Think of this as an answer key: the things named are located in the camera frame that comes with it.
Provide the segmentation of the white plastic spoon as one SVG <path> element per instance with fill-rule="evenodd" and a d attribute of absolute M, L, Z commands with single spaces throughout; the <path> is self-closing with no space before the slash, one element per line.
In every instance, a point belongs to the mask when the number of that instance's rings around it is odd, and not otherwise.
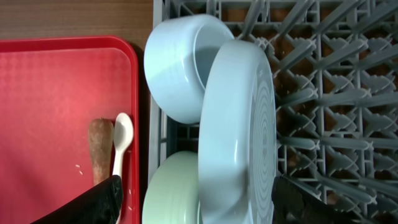
<path fill-rule="evenodd" d="M 127 148 L 134 139 L 134 126 L 131 118 L 126 113 L 119 113 L 114 125 L 114 165 L 113 175 L 122 177 L 123 173 L 123 157 Z"/>

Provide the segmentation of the large light blue plate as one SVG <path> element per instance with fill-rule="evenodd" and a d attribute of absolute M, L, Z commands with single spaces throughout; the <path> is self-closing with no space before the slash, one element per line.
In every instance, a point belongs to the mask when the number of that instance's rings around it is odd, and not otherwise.
<path fill-rule="evenodd" d="M 205 90 L 198 142 L 204 223 L 271 223 L 277 169 L 271 67 L 258 46 L 230 40 L 218 51 Z"/>

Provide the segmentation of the small light blue bowl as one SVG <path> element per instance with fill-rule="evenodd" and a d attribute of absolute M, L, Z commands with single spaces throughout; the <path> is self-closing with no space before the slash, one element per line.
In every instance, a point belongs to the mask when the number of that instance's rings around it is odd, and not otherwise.
<path fill-rule="evenodd" d="M 161 22 L 144 51 L 150 93 L 164 113 L 179 123 L 200 121 L 206 83 L 221 46 L 234 38 L 218 18 L 207 14 Z"/>

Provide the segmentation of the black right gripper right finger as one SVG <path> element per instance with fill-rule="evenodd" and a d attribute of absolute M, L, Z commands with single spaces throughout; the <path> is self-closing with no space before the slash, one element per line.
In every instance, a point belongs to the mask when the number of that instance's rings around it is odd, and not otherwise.
<path fill-rule="evenodd" d="M 291 215 L 296 223 L 355 224 L 344 213 L 324 204 L 283 175 L 274 179 L 272 202 L 275 223 L 289 223 Z"/>

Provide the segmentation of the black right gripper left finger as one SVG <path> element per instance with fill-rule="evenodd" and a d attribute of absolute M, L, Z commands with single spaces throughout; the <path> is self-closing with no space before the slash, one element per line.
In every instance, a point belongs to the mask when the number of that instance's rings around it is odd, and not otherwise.
<path fill-rule="evenodd" d="M 112 175 L 35 224 L 115 224 L 123 204 L 123 183 Z"/>

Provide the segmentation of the light green bowl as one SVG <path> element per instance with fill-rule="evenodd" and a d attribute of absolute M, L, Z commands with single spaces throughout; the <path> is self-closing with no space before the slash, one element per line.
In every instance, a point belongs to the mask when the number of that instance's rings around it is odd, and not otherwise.
<path fill-rule="evenodd" d="M 202 223 L 198 195 L 198 154 L 180 151 L 156 170 L 146 192 L 143 224 Z"/>

